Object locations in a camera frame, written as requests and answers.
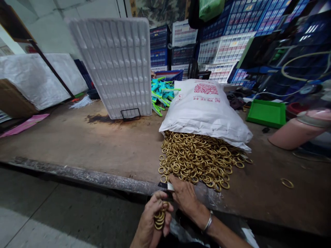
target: pink thermos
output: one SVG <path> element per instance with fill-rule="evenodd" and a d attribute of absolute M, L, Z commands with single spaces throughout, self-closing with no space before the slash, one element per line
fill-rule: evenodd
<path fill-rule="evenodd" d="M 299 113 L 275 132 L 269 141 L 286 150 L 292 150 L 331 127 L 331 110 L 319 108 Z"/>

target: white plastic crate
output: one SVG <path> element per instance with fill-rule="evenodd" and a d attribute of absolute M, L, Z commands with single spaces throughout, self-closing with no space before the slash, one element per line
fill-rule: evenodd
<path fill-rule="evenodd" d="M 158 67 L 151 67 L 152 72 L 157 72 L 157 71 L 168 71 L 169 67 L 167 65 L 164 66 L 158 66 Z"/>
<path fill-rule="evenodd" d="M 256 32 L 249 32 L 220 37 L 213 64 L 239 61 L 248 40 L 255 34 Z"/>
<path fill-rule="evenodd" d="M 67 19 L 67 23 L 110 118 L 151 115 L 147 19 Z"/>
<path fill-rule="evenodd" d="M 220 38 L 216 38 L 201 42 L 198 63 L 212 64 L 214 62 L 220 40 Z"/>
<path fill-rule="evenodd" d="M 176 71 L 176 70 L 183 70 L 183 78 L 182 80 L 187 80 L 188 79 L 188 70 L 189 70 L 189 64 L 185 64 L 185 65 L 172 65 L 171 66 L 171 70 L 172 71 Z"/>
<path fill-rule="evenodd" d="M 199 71 L 211 71 L 209 80 L 219 83 L 228 83 L 228 78 L 236 65 L 236 62 L 221 64 L 201 64 Z"/>
<path fill-rule="evenodd" d="M 239 61 L 248 40 L 256 32 L 221 36 L 200 44 L 198 63 L 218 64 Z"/>
<path fill-rule="evenodd" d="M 194 44 L 197 40 L 198 29 L 193 29 L 189 21 L 174 22 L 172 24 L 172 47 L 182 47 Z"/>

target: red qr code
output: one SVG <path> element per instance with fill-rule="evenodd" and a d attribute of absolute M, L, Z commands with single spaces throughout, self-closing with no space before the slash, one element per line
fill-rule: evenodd
<path fill-rule="evenodd" d="M 217 88 L 215 85 L 197 84 L 194 88 L 194 92 L 218 95 Z"/>

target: person's right hand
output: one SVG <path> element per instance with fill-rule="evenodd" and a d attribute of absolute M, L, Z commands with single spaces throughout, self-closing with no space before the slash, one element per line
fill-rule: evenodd
<path fill-rule="evenodd" d="M 169 180 L 175 190 L 172 197 L 179 209 L 203 230 L 208 223 L 210 211 L 197 199 L 193 184 L 183 182 L 174 175 L 169 175 Z"/>

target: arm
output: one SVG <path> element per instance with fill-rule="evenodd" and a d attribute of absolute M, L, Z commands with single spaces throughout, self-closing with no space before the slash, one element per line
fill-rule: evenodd
<path fill-rule="evenodd" d="M 201 230 L 204 230 L 210 217 L 210 211 L 198 201 L 193 184 L 182 182 L 173 175 L 170 175 L 169 179 L 175 190 L 173 198 L 178 203 L 179 209 L 181 209 Z M 223 248 L 251 248 L 246 241 L 231 231 L 215 216 L 212 217 L 211 225 L 206 232 Z"/>

